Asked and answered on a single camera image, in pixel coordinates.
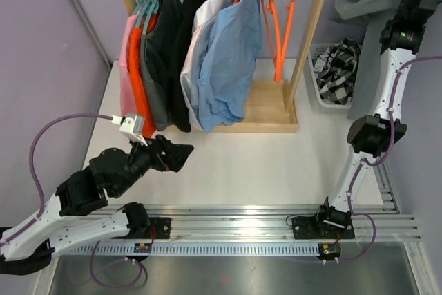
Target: laundry basket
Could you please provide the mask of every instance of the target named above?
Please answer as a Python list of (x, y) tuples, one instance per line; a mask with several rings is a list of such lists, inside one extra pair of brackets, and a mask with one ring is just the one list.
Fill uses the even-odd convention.
[(307, 61), (305, 62), (304, 67), (305, 84), (307, 85), (307, 94), (309, 96), (310, 105), (315, 111), (318, 111), (319, 113), (346, 114), (352, 105), (338, 105), (327, 99), (322, 99), (319, 95), (319, 88), (315, 78), (313, 60), (317, 58), (317, 56), (323, 54), (328, 47), (333, 45), (334, 43), (320, 43), (312, 44), (310, 46), (310, 52), (307, 56)]

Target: metal floor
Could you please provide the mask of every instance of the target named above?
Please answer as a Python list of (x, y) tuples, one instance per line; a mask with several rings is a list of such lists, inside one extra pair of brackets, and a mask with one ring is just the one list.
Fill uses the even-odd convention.
[[(362, 248), (343, 244), (343, 258)], [(116, 257), (98, 256), (100, 272)], [(174, 257), (152, 256), (144, 261), (147, 284), (120, 294), (146, 295), (279, 295), (279, 294), (418, 294), (405, 249), (400, 243), (376, 243), (366, 257), (339, 265), (301, 263), (315, 258), (292, 257)], [(136, 276), (128, 263), (99, 273), (111, 285), (124, 285)], [(87, 256), (63, 256), (53, 278), (50, 295), (99, 295), (112, 291), (89, 276)]]

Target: wooden clothing rack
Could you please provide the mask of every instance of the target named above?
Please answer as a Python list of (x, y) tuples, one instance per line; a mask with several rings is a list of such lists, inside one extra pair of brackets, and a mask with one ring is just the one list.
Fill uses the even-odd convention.
[[(135, 0), (124, 0), (132, 15)], [(313, 0), (290, 81), (255, 79), (245, 105), (246, 117), (232, 126), (219, 125), (213, 131), (224, 133), (294, 133), (298, 128), (295, 92), (298, 88), (310, 44), (318, 24), (324, 0)]]

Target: white table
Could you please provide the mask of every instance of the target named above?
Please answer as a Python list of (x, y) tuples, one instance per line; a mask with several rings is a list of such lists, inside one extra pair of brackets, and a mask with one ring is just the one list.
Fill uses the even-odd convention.
[[(294, 60), (287, 59), (284, 77)], [(271, 60), (258, 60), (256, 78), (273, 77)], [(296, 93), (300, 128), (293, 134), (176, 133), (164, 135), (195, 150), (179, 173), (149, 171), (120, 199), (111, 203), (163, 204), (183, 207), (227, 205), (277, 206), (322, 204), (337, 183), (347, 158), (351, 120), (344, 115), (315, 113), (309, 104), (304, 78)], [(114, 63), (100, 113), (119, 115), (119, 70)], [(117, 126), (98, 120), (86, 156), (104, 149), (130, 150)], [(381, 206), (373, 170), (367, 174), (355, 205)]]

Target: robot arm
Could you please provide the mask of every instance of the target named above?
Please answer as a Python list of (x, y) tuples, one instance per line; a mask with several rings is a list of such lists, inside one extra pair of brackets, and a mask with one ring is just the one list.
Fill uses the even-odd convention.
[[(139, 238), (147, 232), (148, 215), (138, 203), (125, 205), (111, 217), (66, 227), (107, 206), (106, 194), (119, 198), (149, 169), (178, 172), (184, 166), (193, 146), (173, 144), (162, 135), (145, 140), (140, 134), (143, 121), (139, 115), (114, 117), (113, 122), (120, 124), (120, 131), (131, 140), (131, 152), (106, 149), (91, 159), (88, 167), (57, 187), (40, 218), (35, 212), (20, 225), (2, 229), (0, 273), (33, 273), (44, 268), (52, 258), (86, 243), (112, 237)], [(35, 222), (27, 227), (33, 219)]]
[(369, 114), (353, 122), (349, 155), (334, 192), (314, 217), (292, 218), (294, 237), (354, 238), (351, 206), (371, 166), (383, 162), (407, 130), (401, 123), (402, 96), (425, 24), (442, 0), (402, 0), (381, 33), (381, 77)]

